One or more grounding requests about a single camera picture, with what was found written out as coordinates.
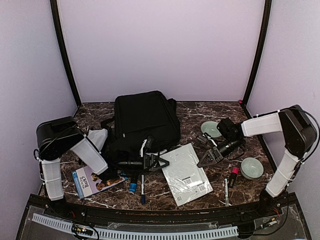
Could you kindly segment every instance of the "marble table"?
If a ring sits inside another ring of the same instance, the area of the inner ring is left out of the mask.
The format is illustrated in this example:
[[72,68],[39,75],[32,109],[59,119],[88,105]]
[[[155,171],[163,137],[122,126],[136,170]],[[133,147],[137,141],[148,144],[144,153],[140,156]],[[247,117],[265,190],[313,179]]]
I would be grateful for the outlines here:
[[[230,118],[233,122],[247,119],[237,102],[178,102],[176,114],[181,123],[181,140],[179,146],[192,143],[200,159],[205,152],[203,146],[196,140],[201,134],[200,126],[206,121],[219,122],[222,118]],[[114,115],[113,103],[84,103],[75,115],[78,125],[85,132],[89,129],[100,129],[100,122]],[[170,192],[162,171],[145,176],[146,204],[141,204],[141,183],[138,182],[136,193],[129,192],[130,181],[122,182],[106,191],[90,197],[79,199],[72,171],[81,168],[78,157],[67,152],[61,159],[62,185],[66,200],[70,203],[86,206],[141,211],[181,211],[199,210],[223,207],[225,192],[224,178],[229,177],[233,167],[239,167],[241,161],[247,157],[257,158],[264,167],[264,174],[256,180],[247,180],[241,173],[236,184],[229,189],[230,204],[241,205],[259,200],[259,193],[273,175],[272,167],[256,137],[247,138],[245,154],[234,159],[240,153],[233,153],[229,159],[219,164],[208,166],[204,171],[212,185],[213,191],[192,202],[177,206]]]

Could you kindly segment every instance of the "black vertical post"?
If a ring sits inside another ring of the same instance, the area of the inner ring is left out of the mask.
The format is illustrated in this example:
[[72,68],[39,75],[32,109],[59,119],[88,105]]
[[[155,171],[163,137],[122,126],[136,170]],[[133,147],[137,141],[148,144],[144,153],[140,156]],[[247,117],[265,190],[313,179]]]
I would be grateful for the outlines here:
[[262,17],[259,40],[258,40],[258,44],[256,47],[256,52],[255,52],[248,84],[246,86],[243,100],[241,101],[241,103],[245,106],[247,105],[247,103],[249,101],[250,94],[251,94],[252,89],[254,87],[254,83],[255,83],[256,76],[257,76],[262,52],[264,49],[266,35],[267,35],[267,29],[268,29],[268,23],[269,23],[269,17],[270,17],[270,11],[271,11],[271,3],[272,3],[272,0],[265,0],[265,3],[264,3],[264,10],[263,10],[263,17]]
[[55,34],[56,34],[56,38],[58,40],[65,73],[66,73],[66,76],[67,76],[69,84],[70,84],[73,98],[75,100],[77,107],[79,108],[82,103],[81,103],[79,92],[78,92],[78,89],[76,86],[74,75],[71,70],[68,54],[67,54],[65,40],[64,40],[64,36],[63,36],[62,28],[61,28],[57,0],[50,0],[50,4],[51,4],[51,11],[52,11],[53,23],[54,23],[54,28],[55,28]]

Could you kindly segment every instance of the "black backpack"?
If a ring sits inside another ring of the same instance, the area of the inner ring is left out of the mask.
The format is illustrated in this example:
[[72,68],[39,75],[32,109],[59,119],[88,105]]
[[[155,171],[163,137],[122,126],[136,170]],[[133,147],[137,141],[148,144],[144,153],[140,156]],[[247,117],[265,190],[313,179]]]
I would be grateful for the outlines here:
[[[153,139],[148,149],[153,153],[176,145],[181,138],[176,107],[177,102],[167,100],[160,91],[117,97],[112,118],[114,139],[108,129],[108,149],[102,149],[108,162],[138,160],[142,143],[147,138]],[[103,121],[101,127],[108,128],[110,122],[110,119]]]

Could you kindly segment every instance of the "green bowl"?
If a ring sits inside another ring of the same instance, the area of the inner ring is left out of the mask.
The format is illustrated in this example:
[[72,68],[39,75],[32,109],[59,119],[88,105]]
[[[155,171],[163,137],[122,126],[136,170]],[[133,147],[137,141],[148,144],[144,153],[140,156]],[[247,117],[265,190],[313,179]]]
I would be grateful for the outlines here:
[[246,179],[258,179],[264,174],[264,166],[258,159],[247,157],[241,163],[241,173]]
[[201,132],[209,134],[212,138],[221,137],[221,133],[217,129],[218,123],[215,121],[206,121],[201,125]]

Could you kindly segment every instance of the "red object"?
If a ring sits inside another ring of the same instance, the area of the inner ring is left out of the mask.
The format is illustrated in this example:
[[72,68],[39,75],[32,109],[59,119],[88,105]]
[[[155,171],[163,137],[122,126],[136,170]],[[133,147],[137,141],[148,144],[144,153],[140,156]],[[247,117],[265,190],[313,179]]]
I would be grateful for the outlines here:
[[232,169],[232,172],[233,172],[234,174],[238,174],[238,173],[239,173],[239,168],[234,167],[234,168]]

